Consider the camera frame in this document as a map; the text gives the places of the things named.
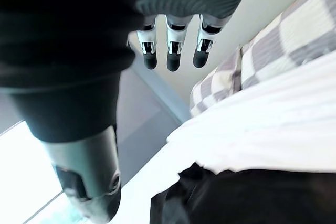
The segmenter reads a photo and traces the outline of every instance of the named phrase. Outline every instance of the dark clothing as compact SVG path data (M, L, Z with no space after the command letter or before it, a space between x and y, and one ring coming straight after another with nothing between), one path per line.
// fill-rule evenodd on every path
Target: dark clothing
M336 174L225 170L193 164L152 198L150 224L336 223Z

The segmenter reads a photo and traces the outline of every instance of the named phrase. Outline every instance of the white wall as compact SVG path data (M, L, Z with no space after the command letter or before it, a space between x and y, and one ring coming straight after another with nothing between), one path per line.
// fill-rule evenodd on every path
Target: white wall
M156 71L170 86L189 103L190 91L195 83L211 72L225 57L235 50L239 44L252 39L261 29L270 23L282 10L294 0L242 0L232 19L218 35L217 43L212 47L209 60L202 69L193 66L193 56L196 47L196 36L199 26L195 16L188 28L187 37L181 54L181 66L177 72L169 72L166 68L166 24L161 15L157 20L157 56ZM135 33L130 35L130 41L138 45Z

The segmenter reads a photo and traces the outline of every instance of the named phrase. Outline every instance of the gray checkered fabric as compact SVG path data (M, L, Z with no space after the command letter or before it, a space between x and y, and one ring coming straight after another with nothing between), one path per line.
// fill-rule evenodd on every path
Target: gray checkered fabric
M336 49L336 0L297 0L249 44L241 87L251 87Z
M240 54L232 53L226 61L194 86L190 97L192 116L201 114L212 105L240 90L241 60Z
M269 80L335 49L336 0L296 0L195 85L191 115L202 113L240 88Z

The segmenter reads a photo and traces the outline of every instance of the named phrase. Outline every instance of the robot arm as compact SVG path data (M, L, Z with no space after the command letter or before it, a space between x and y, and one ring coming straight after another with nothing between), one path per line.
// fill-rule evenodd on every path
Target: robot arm
M239 2L0 0L0 90L43 142L64 192L92 222L109 222L121 197L114 133L120 72L134 57L125 46L128 33L139 30L145 64L153 69L155 17L166 14L167 66L175 71L191 16L202 14L194 58L202 67Z

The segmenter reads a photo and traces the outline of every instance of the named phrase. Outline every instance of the black fingertip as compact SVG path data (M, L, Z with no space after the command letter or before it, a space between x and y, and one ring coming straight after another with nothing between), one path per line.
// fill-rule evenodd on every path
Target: black fingertip
M204 51L197 51L195 50L195 54L194 54L194 66L197 68L202 68L204 67L204 65L206 64L207 60L208 60L208 56L209 53L208 52L204 52Z
M148 69L154 69L157 64L157 59L156 59L156 53L148 53L148 54L143 54L143 60L145 62L145 66Z
M169 71L175 72L177 69L179 69L180 58L181 58L181 55L178 55L178 54L175 54L175 53L173 53L173 54L168 53L167 68L169 69Z

